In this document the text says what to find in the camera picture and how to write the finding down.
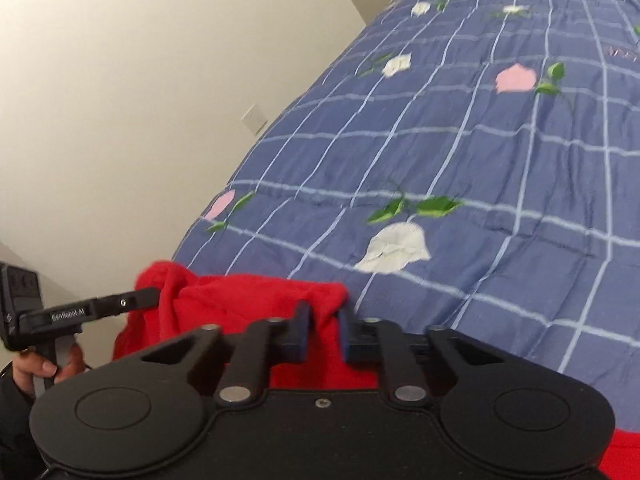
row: hand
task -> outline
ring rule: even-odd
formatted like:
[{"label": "hand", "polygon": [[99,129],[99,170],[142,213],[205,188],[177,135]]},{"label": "hand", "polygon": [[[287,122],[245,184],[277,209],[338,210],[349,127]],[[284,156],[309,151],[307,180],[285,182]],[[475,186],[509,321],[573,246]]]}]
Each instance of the hand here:
[{"label": "hand", "polygon": [[[84,355],[78,345],[71,347],[69,351],[69,364],[60,369],[54,382],[56,384],[84,372]],[[25,394],[33,397],[33,377],[49,378],[53,377],[58,368],[55,364],[47,361],[44,357],[33,351],[27,350],[16,354],[12,363],[14,383]]]}]

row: electrical outlet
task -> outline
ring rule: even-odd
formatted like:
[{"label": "electrical outlet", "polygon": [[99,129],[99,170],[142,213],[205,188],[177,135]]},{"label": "electrical outlet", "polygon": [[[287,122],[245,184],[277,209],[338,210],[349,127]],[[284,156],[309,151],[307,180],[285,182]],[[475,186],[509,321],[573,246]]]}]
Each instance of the electrical outlet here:
[{"label": "electrical outlet", "polygon": [[244,123],[244,126],[249,128],[249,131],[252,134],[257,136],[260,133],[260,130],[263,129],[264,125],[267,123],[267,119],[260,108],[258,108],[258,105],[253,105],[242,117],[242,122]]}]

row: blue bedspread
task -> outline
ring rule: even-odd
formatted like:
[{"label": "blue bedspread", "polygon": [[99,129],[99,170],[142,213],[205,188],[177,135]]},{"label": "blue bedspread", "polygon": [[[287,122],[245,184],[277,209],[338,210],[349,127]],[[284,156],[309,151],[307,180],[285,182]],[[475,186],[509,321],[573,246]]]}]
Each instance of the blue bedspread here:
[{"label": "blue bedspread", "polygon": [[[225,230],[199,218],[175,260],[343,282],[360,316],[453,326],[592,384],[640,430],[637,25],[640,0],[395,0],[252,148],[214,221],[256,195]],[[401,194],[463,205],[367,224]],[[406,222],[414,261],[366,270]]]}]

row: red fabric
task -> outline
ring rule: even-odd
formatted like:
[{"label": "red fabric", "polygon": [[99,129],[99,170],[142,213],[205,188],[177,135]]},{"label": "red fabric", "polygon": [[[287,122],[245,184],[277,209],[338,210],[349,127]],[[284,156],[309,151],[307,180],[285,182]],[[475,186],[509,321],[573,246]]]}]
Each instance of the red fabric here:
[{"label": "red fabric", "polygon": [[[258,319],[290,317],[296,304],[305,300],[313,309],[316,327],[309,339],[307,360],[274,367],[271,386],[377,387],[372,370],[355,370],[340,358],[333,314],[347,298],[343,285],[249,275],[198,277],[177,264],[157,262],[136,283],[136,288],[148,286],[161,289],[159,306],[129,314],[127,326],[116,338],[114,359],[207,323],[221,325],[225,333],[242,332]],[[611,480],[640,480],[640,434],[616,430],[600,468]]]}]

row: device handle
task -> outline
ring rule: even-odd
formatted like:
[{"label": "device handle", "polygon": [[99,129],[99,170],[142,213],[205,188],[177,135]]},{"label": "device handle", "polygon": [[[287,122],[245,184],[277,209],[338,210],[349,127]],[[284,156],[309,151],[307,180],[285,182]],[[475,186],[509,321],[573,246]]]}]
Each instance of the device handle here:
[{"label": "device handle", "polygon": [[[76,344],[76,336],[65,335],[36,346],[36,352],[49,360],[58,367],[58,370],[64,368],[70,363],[71,347]],[[41,396],[46,390],[49,390],[54,385],[54,377],[34,377],[33,378],[33,391],[35,392],[36,399]]]}]

